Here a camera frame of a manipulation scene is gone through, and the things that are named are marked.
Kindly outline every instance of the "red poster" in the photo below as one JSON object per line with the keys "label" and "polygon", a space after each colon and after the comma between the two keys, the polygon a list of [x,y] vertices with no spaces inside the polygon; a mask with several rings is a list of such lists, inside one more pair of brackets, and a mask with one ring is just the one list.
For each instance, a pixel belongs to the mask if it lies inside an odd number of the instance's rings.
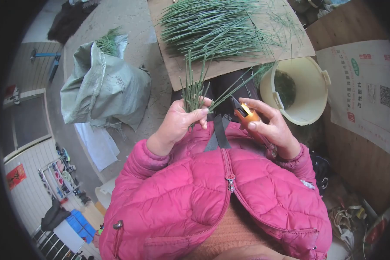
{"label": "red poster", "polygon": [[6,175],[6,179],[10,190],[12,190],[22,180],[26,179],[26,173],[24,172],[23,164],[20,164],[11,170],[11,172]]}

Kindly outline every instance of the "hand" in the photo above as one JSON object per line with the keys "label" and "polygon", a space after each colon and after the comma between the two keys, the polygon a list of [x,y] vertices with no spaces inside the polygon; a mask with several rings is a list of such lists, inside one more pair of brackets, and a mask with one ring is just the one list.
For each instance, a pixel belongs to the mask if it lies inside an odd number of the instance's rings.
{"label": "hand", "polygon": [[173,145],[185,136],[188,127],[193,123],[199,122],[203,129],[207,129],[207,107],[210,105],[211,100],[205,97],[201,109],[186,113],[183,109],[183,99],[173,102],[159,129],[147,140],[147,148],[156,155],[165,156],[170,153]]}
{"label": "hand", "polygon": [[280,111],[255,99],[239,98],[240,102],[261,112],[269,119],[269,124],[250,122],[248,128],[259,132],[277,146],[277,153],[283,159],[293,159],[299,155],[301,147],[298,140],[292,135]]}

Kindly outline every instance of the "pink puffer jacket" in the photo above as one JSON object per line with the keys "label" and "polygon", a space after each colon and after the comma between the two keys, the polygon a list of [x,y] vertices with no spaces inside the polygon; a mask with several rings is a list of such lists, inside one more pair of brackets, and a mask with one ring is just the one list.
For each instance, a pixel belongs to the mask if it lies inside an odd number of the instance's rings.
{"label": "pink puffer jacket", "polygon": [[[214,127],[197,125],[169,156],[138,142],[115,181],[99,249],[108,259],[179,259],[204,242],[233,193],[266,233],[299,259],[323,259],[332,242],[327,208],[316,188],[308,149],[276,164],[239,124],[225,133],[231,149],[203,152]],[[301,180],[313,183],[308,188]],[[119,220],[123,226],[114,229]]]}

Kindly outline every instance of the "yellow plastic bucket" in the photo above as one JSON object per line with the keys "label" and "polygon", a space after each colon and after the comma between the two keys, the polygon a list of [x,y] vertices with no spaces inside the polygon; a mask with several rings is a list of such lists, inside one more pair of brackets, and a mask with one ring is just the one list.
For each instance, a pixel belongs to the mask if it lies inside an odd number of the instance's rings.
{"label": "yellow plastic bucket", "polygon": [[[296,85],[293,104],[284,109],[279,93],[275,90],[275,71],[286,72]],[[282,60],[268,70],[260,81],[260,95],[271,107],[279,109],[290,122],[305,126],[317,121],[327,104],[328,86],[331,80],[326,70],[310,57]]]}

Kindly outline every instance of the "orange sweater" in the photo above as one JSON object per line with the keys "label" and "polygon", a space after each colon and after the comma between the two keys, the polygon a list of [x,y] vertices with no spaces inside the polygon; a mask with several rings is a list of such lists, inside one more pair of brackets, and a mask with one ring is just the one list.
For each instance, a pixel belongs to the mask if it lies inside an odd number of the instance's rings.
{"label": "orange sweater", "polygon": [[217,229],[183,260],[212,260],[230,248],[244,245],[265,245],[286,254],[277,241],[256,225],[237,197],[232,195],[228,210]]}

